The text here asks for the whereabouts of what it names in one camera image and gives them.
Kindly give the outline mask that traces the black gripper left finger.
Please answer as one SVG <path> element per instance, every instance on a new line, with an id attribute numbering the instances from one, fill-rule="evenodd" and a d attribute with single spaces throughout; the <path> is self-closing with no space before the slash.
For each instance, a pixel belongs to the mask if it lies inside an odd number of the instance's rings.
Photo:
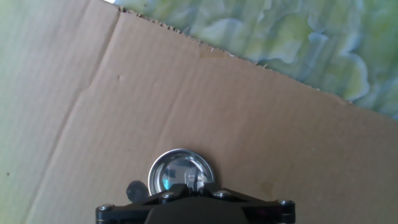
<path id="1" fill-rule="evenodd" d="M 96 224 L 144 224 L 154 208 L 166 203 L 193 196 L 192 188 L 184 184 L 174 184 L 168 190 L 140 199 L 128 205 L 116 206 L 111 203 L 100 205 L 95 210 Z"/>

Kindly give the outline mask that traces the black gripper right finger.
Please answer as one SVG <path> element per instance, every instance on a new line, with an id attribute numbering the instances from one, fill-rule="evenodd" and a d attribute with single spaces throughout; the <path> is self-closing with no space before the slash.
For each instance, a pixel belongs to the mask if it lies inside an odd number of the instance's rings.
<path id="1" fill-rule="evenodd" d="M 244 217 L 248 223 L 295 223 L 295 202 L 292 200 L 265 201 L 218 184 L 205 184 L 195 191 L 195 196 L 233 205 L 240 213 L 227 208 L 228 216 Z"/>

